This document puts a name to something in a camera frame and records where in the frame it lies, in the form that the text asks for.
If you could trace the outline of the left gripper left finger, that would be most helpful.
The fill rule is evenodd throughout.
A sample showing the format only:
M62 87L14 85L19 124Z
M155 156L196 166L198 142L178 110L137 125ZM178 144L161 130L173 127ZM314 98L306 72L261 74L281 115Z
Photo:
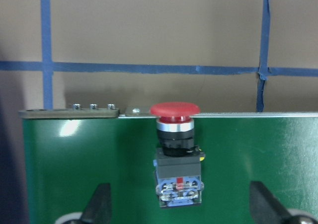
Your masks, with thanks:
M109 224L111 221L111 185L101 183L97 186L85 207L80 224Z

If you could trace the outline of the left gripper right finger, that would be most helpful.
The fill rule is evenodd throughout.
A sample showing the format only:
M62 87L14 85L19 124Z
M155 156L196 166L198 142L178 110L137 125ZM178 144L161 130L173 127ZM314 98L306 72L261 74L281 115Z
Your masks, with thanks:
M287 209L260 181L249 185L249 212L256 224L314 224L315 216L299 210Z

